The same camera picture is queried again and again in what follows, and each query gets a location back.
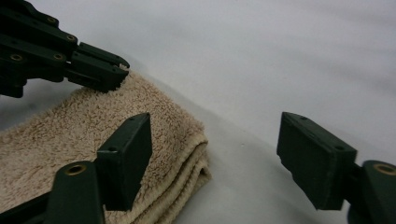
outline folded towel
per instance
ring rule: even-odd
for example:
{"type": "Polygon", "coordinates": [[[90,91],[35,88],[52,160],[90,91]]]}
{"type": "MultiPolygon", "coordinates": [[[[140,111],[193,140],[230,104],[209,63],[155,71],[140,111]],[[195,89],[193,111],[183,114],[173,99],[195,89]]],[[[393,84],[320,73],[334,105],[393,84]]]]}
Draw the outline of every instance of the folded towel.
{"type": "Polygon", "coordinates": [[[125,119],[144,112],[151,115],[153,154],[142,187],[131,211],[106,211],[106,222],[171,223],[211,178],[204,127],[133,72],[117,91],[82,88],[0,133],[0,213],[49,191],[64,165],[92,161],[125,119]]]}

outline terry cloth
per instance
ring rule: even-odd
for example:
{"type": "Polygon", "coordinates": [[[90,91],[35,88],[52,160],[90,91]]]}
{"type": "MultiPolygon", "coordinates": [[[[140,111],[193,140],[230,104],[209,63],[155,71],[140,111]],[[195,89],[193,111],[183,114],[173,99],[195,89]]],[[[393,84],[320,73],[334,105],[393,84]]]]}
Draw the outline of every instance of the terry cloth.
{"type": "Polygon", "coordinates": [[[82,88],[0,133],[0,213],[50,191],[58,169],[73,161],[93,161],[99,146],[127,118],[145,112],[151,115],[153,153],[141,189],[131,211],[106,211],[106,222],[173,222],[211,178],[204,126],[133,72],[116,91],[82,88]]]}

